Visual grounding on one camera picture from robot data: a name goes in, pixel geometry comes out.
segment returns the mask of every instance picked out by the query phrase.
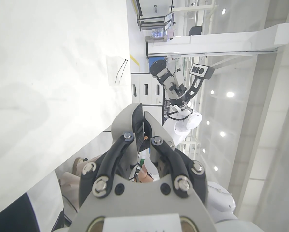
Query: black cable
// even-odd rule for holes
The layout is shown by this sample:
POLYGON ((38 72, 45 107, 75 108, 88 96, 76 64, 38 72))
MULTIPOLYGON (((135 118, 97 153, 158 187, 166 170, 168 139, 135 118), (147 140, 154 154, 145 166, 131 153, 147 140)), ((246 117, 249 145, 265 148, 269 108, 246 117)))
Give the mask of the black cable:
POLYGON ((62 197, 64 197, 68 201, 68 203, 75 209, 76 213, 78 213, 76 207, 74 207, 74 205, 71 203, 71 201, 69 201, 69 199, 67 197, 65 197, 63 194, 62 194, 62 197))
POLYGON ((127 65, 127 59, 126 59, 126 63, 125 63, 125 66, 124 66, 124 68, 123 68, 123 71, 122 71, 122 74, 121 74, 121 77, 120 77, 120 80, 119 80, 119 84, 120 84, 120 82, 121 82, 121 79, 122 79, 122 75, 123 75, 123 73, 124 73, 124 70, 125 70, 125 67, 126 67, 126 65, 127 65))
POLYGON ((185 116, 184 118, 175 118, 175 117, 169 116, 169 115, 174 114, 174 113, 167 113, 167 117, 168 117, 168 118, 171 118, 171 119, 173 119, 173 120, 176 120, 176 121, 181 121, 181 120, 185 120, 186 118, 188 118, 188 115, 185 116))
POLYGON ((124 65, 125 61, 126 61, 126 63, 127 63, 127 59, 124 60, 124 62, 123 62, 123 64, 121 65, 120 69, 118 70, 118 72, 117 72, 117 76, 116 76, 116 80, 115 80, 115 83, 117 82, 118 74, 119 74, 119 72, 120 72, 122 66, 124 65))

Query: white ceiling beam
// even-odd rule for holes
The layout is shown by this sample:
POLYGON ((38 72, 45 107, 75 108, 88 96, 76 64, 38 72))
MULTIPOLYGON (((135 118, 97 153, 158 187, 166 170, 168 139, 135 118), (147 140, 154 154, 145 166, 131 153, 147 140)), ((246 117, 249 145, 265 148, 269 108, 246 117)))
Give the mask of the white ceiling beam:
POLYGON ((189 55, 275 51, 288 44, 289 23, 278 24, 257 32, 236 32, 181 36, 168 42, 148 43, 148 55, 189 55))

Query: ceiling light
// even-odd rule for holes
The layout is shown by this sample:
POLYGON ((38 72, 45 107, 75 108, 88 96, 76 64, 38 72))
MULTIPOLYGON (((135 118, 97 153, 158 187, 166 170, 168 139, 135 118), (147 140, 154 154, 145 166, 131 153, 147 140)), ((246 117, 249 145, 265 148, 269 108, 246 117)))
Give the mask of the ceiling light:
POLYGON ((234 97, 235 93, 234 92, 227 92, 226 96, 227 97, 234 97))

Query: cable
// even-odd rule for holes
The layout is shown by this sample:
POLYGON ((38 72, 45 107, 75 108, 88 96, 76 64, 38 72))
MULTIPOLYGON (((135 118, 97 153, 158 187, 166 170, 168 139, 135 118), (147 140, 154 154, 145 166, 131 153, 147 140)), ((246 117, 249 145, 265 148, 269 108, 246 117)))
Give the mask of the cable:
POLYGON ((67 197, 65 197, 63 194, 62 194, 62 197, 64 197, 68 201, 68 203, 75 209, 76 213, 78 213, 76 207, 71 203, 71 201, 67 197))
POLYGON ((177 112, 167 113, 167 117, 168 117, 168 118, 171 118, 171 119, 173 119, 173 120, 176 120, 176 121, 181 121, 181 120, 185 120, 185 119, 188 118, 188 116, 189 116, 189 115, 187 115, 187 116, 185 116, 184 118, 175 118, 175 117, 169 116, 169 115, 174 114, 174 113, 177 113, 177 112))
POLYGON ((217 190, 219 193, 223 193, 223 194, 225 194, 225 195, 232 195, 232 193, 229 193, 229 192, 223 192, 222 190, 220 190, 220 189, 218 189, 218 188, 216 188, 216 187, 213 187, 213 186, 211 186, 211 185, 208 185, 210 188, 213 188, 213 189, 215 189, 215 190, 217 190))
POLYGON ((123 62, 123 64, 121 65, 120 69, 118 70, 115 83, 117 82, 118 74, 119 74, 119 72, 120 72, 120 70, 121 70, 121 68, 122 68, 122 66, 124 65, 125 62, 126 62, 126 64, 127 64, 127 59, 124 60, 124 62, 123 62))
POLYGON ((121 74, 121 77, 120 77, 120 80, 119 80, 119 84, 120 84, 120 82, 121 82, 121 79, 122 79, 122 75, 123 75, 123 73, 124 73, 124 70, 125 70, 125 67, 126 67, 126 65, 127 65, 127 59, 126 59, 126 63, 125 63, 125 66, 124 66, 124 68, 123 68, 123 71, 122 71, 122 74, 121 74))

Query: screw head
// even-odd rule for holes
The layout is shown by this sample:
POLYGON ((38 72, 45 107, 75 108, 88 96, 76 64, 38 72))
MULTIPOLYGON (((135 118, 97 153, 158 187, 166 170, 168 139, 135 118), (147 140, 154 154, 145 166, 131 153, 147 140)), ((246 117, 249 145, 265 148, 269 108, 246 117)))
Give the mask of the screw head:
POLYGON ((130 133, 130 132, 126 132, 126 133, 124 134, 124 138, 125 138, 125 139, 130 139, 130 138, 131 138, 131 133, 130 133))
POLYGON ((96 170, 96 163, 89 162, 85 164, 85 166, 82 168, 82 174, 86 175, 87 173, 94 172, 95 170, 96 170))
POLYGON ((204 173, 204 169, 203 169, 203 166, 200 162, 194 160, 193 161, 193 167, 192 167, 192 172, 197 174, 197 175, 202 175, 204 173))
POLYGON ((188 191, 190 189, 190 183, 187 180, 185 180, 185 179, 181 179, 178 182, 178 185, 179 185, 179 189, 180 190, 188 191))
POLYGON ((116 187, 115 187, 115 194, 120 196, 123 194, 125 190, 125 187, 124 187, 124 184, 122 183, 119 183, 116 187))
POLYGON ((159 136, 156 136, 154 137, 154 142, 157 144, 157 143, 160 143, 162 141, 161 137, 159 136))
POLYGON ((92 193, 95 197, 103 197, 107 191, 107 181, 109 178, 107 176, 101 176, 99 177, 92 186, 92 193))
POLYGON ((170 194, 170 186, 167 184, 167 183, 163 183, 161 185, 161 192, 164 194, 164 195, 169 195, 170 194))
POLYGON ((95 190, 96 190, 97 192, 101 192, 101 191, 105 190, 106 187, 107 187, 107 183, 106 183, 105 181, 100 180, 100 181, 98 181, 98 182, 96 183, 96 188, 95 188, 95 190))

